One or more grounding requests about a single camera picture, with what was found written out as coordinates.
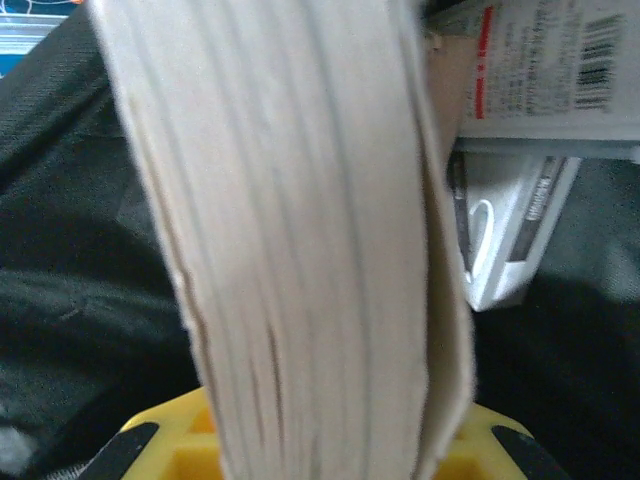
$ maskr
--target yellow holder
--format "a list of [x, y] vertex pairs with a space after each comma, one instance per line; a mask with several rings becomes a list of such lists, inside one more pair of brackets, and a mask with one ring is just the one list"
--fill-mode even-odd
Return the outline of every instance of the yellow holder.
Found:
[[[527, 480], [522, 470], [494, 435], [496, 426], [507, 427], [525, 442], [534, 442], [519, 423], [473, 405], [466, 421], [440, 464], [435, 480]], [[219, 467], [220, 444], [202, 388], [139, 413], [119, 435], [140, 427], [152, 429], [148, 440], [135, 443], [129, 464], [122, 468], [122, 480], [223, 480]], [[112, 448], [109, 444], [103, 451]], [[101, 478], [112, 475], [99, 474]]]

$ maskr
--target product package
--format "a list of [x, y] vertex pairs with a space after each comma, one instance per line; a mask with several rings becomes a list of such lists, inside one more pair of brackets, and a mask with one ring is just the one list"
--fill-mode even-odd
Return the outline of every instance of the product package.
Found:
[[638, 160], [640, 2], [468, 0], [431, 20], [477, 38], [457, 149]]
[[520, 303], [581, 159], [455, 153], [453, 201], [467, 299], [475, 311]]

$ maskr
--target white label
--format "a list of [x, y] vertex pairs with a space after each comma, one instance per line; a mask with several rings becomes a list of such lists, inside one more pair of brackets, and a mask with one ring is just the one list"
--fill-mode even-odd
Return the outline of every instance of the white label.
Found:
[[640, 139], [638, 0], [471, 0], [434, 24], [478, 37], [463, 135]]

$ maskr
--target red stripe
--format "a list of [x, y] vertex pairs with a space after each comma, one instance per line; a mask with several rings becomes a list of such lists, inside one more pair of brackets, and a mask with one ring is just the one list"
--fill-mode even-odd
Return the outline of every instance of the red stripe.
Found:
[[476, 118], [484, 118], [484, 77], [476, 79]]
[[484, 94], [485, 94], [485, 76], [487, 49], [489, 48], [489, 35], [491, 33], [491, 19], [493, 18], [493, 7], [489, 6], [484, 9], [482, 16], [482, 30], [480, 31], [480, 39], [478, 40], [478, 68], [476, 75], [476, 118], [481, 120], [484, 118]]

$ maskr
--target barcode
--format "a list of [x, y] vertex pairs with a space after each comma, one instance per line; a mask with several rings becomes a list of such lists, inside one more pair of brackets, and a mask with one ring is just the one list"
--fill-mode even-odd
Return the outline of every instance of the barcode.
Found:
[[607, 110], [609, 107], [623, 18], [612, 15], [585, 25], [575, 97], [577, 109]]

